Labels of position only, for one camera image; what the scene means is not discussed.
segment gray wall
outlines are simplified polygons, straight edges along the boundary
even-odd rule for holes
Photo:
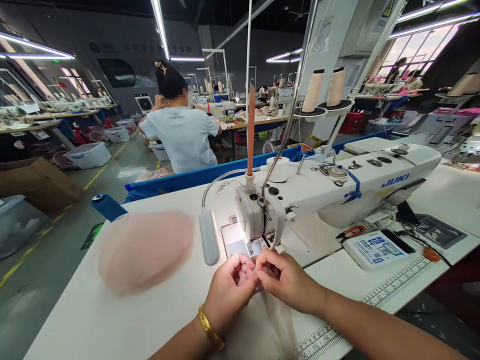
[[[82,73],[90,71],[93,78],[103,81],[115,101],[122,105],[127,114],[139,111],[134,94],[148,93],[153,99],[157,93],[154,62],[163,53],[153,18],[10,3],[0,5],[0,16],[10,28],[23,37],[76,56],[76,60],[62,61],[61,64],[35,61],[50,84],[55,83],[53,78],[59,80],[58,77],[63,76],[61,67],[75,68]],[[165,31],[171,55],[187,57],[203,55],[200,36],[189,23],[166,20]],[[227,26],[211,25],[211,42],[207,43],[214,47],[231,31],[232,29]],[[281,73],[286,78],[289,73],[296,71],[297,63],[266,63],[265,59],[301,47],[303,38],[303,34],[252,30],[250,65],[257,66],[257,89],[262,85],[271,86],[274,75]],[[243,29],[224,48],[233,89],[244,92],[247,29]],[[127,62],[135,73],[134,87],[113,88],[98,59],[122,59]],[[204,66],[205,64],[201,62],[175,63],[175,67],[184,76],[188,73],[203,76],[196,68]],[[218,61],[214,60],[214,65],[210,68],[212,75],[225,72],[222,56],[218,56]],[[199,78],[199,82],[202,85],[203,79]]]
[[[163,53],[153,18],[15,4],[1,4],[0,14],[12,29],[29,40],[75,54],[75,62],[35,62],[51,84],[51,77],[62,76],[60,67],[78,69],[82,65],[103,81],[127,114],[139,111],[134,94],[149,93],[153,98],[157,92],[154,62]],[[167,20],[165,26],[171,55],[202,55],[199,37],[189,24]],[[112,88],[98,59],[123,59],[130,64],[136,76],[134,88]],[[182,73],[196,67],[192,63],[178,65]]]
[[[228,26],[211,25],[211,42],[214,47],[219,45],[231,32]],[[252,29],[250,36],[250,66],[257,67],[256,89],[263,85],[272,86],[274,75],[282,74],[287,78],[289,73],[297,71],[298,63],[267,63],[265,59],[283,54],[289,50],[302,47],[303,34],[266,31]],[[247,77],[247,28],[241,30],[223,47],[225,49],[226,66],[230,74],[234,91],[245,92]],[[221,54],[215,61],[219,72],[223,72],[224,63]],[[254,77],[254,69],[250,70],[250,77]]]

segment gray floor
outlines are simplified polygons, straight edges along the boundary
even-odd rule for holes
[[[109,146],[114,155],[123,144]],[[106,193],[119,202],[127,196],[125,185],[146,171],[155,170],[157,158],[147,152],[143,139],[134,135],[123,150],[85,191],[83,199],[66,211],[38,246],[0,288],[0,359],[20,360],[67,286],[86,250],[81,251],[92,226],[104,221],[90,206],[90,199]],[[100,168],[70,171],[68,175],[85,186]],[[20,251],[0,260],[0,279],[22,258],[38,238]]]

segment yellow floor line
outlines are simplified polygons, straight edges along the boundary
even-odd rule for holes
[[[110,159],[110,161],[112,159],[115,159],[115,157],[117,157],[118,154],[120,154],[120,152],[124,149],[124,147],[128,144],[128,142],[126,142],[116,153],[115,155],[112,156],[112,158]],[[108,165],[108,162],[96,173],[96,175],[93,177],[92,180],[90,180],[88,182],[87,185],[85,185],[85,187],[83,188],[83,190],[87,190],[93,183],[96,179],[98,179],[98,177],[100,176],[100,174],[105,170],[105,168],[107,167]],[[73,204],[70,204],[68,205],[64,212],[57,216],[57,218],[55,220],[53,220],[53,223],[55,224],[58,220],[60,220],[64,215],[65,215],[65,211],[67,211],[68,209],[70,209],[72,207]],[[50,226],[49,228],[41,231],[39,234],[38,234],[38,239],[40,240],[41,238],[43,238],[45,235],[47,235],[52,229],[54,228],[54,226]],[[13,266],[6,274],[5,276],[1,279],[0,281],[0,289],[4,286],[4,284],[7,282],[7,280],[18,270],[18,268],[22,265],[22,263],[25,261],[25,258],[37,247],[37,245],[40,244],[40,241],[37,241],[32,247],[30,247],[27,251],[25,251],[23,253],[23,255],[21,256],[20,260],[18,261],[17,264],[15,264],[15,266]]]

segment hand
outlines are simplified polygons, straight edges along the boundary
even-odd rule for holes
[[[236,253],[215,271],[203,311],[219,337],[255,294],[258,278],[254,268],[248,256]]]
[[[151,109],[151,112],[165,108],[167,103],[167,99],[165,99],[163,96],[155,95],[155,105]]]
[[[313,280],[291,255],[279,255],[276,250],[264,248],[255,264],[255,274],[266,291],[298,312],[321,316],[326,289]],[[275,276],[279,276],[272,277],[262,268],[270,268]]]

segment measuring tape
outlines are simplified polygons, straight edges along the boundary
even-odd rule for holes
[[[367,292],[358,301],[381,309],[415,280],[430,264],[431,262],[423,256],[418,257]],[[342,335],[336,332],[330,325],[324,324],[297,344],[296,348],[300,353],[299,359],[318,360],[342,340],[344,340]]]

